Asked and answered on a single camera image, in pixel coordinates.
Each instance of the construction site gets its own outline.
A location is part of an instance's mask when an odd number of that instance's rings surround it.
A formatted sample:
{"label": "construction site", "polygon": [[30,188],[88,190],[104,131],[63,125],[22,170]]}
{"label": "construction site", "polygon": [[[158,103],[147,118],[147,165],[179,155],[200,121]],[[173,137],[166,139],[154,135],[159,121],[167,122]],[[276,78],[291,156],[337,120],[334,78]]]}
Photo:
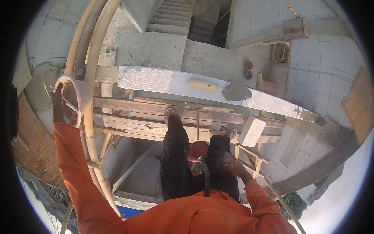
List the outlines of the construction site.
{"label": "construction site", "polygon": [[[90,88],[71,124],[82,130],[93,182],[122,218],[119,206],[163,202],[170,107],[194,176],[204,171],[197,144],[235,128],[231,154],[270,197],[297,192],[311,205],[374,125],[361,51],[332,0],[47,0],[18,52],[14,158],[68,197],[50,93],[69,76]],[[241,179],[238,188],[249,207]]]}

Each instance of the blue object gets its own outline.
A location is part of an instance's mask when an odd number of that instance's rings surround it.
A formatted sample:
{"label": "blue object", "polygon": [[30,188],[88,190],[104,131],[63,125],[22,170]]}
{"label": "blue object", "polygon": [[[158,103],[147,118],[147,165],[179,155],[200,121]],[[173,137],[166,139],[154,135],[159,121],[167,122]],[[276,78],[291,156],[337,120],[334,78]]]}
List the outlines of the blue object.
{"label": "blue object", "polygon": [[117,206],[119,212],[122,214],[122,218],[131,218],[143,212],[143,210],[135,210],[123,206]]}

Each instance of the opening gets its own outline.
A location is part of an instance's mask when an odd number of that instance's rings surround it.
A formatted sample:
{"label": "opening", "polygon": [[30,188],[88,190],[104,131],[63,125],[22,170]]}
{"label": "opening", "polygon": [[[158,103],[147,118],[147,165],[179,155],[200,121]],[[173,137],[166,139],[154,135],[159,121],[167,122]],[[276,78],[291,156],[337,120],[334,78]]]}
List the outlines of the opening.
{"label": "opening", "polygon": [[219,4],[219,7],[217,5],[211,6],[205,11],[198,12],[198,14],[192,16],[187,39],[222,48],[225,47],[231,1],[217,1],[217,4]]}

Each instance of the trowel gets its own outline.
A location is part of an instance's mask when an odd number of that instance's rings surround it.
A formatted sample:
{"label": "trowel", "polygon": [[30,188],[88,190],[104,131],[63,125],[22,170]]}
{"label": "trowel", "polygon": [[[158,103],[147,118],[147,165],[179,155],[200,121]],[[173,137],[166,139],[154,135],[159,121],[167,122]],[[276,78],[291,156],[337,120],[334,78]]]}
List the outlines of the trowel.
{"label": "trowel", "polygon": [[252,92],[238,81],[228,81],[223,87],[213,82],[190,79],[189,85],[194,88],[201,88],[207,90],[221,90],[223,96],[227,101],[242,101],[247,100],[252,96]]}

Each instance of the sky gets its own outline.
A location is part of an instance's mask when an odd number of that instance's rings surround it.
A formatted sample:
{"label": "sky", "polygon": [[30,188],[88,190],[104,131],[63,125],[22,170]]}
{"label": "sky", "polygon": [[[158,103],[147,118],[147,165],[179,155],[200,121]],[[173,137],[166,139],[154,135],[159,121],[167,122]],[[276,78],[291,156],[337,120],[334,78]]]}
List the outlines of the sky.
{"label": "sky", "polygon": [[[303,212],[299,222],[307,234],[330,234],[339,226],[358,195],[365,178],[373,139],[374,129],[361,147],[347,159],[343,174],[329,186],[320,199]],[[290,223],[299,232],[295,223],[293,221]]]}
{"label": "sky", "polygon": [[[43,204],[36,199],[34,193],[31,191],[29,186],[26,183],[24,183],[24,181],[20,178],[19,175],[18,175],[18,178],[21,182],[21,185],[22,185],[22,187],[23,187],[23,189],[26,193],[26,196],[27,196],[30,204],[34,208],[34,210],[35,210],[36,214],[39,216],[40,220],[44,223],[44,225],[47,227],[47,229],[50,231],[50,233],[53,233],[53,234],[60,233],[61,222],[59,220],[56,220],[56,218],[54,216],[51,216],[46,212],[46,209],[44,208]],[[71,232],[68,229],[66,229],[65,233],[66,234],[71,234]]]}

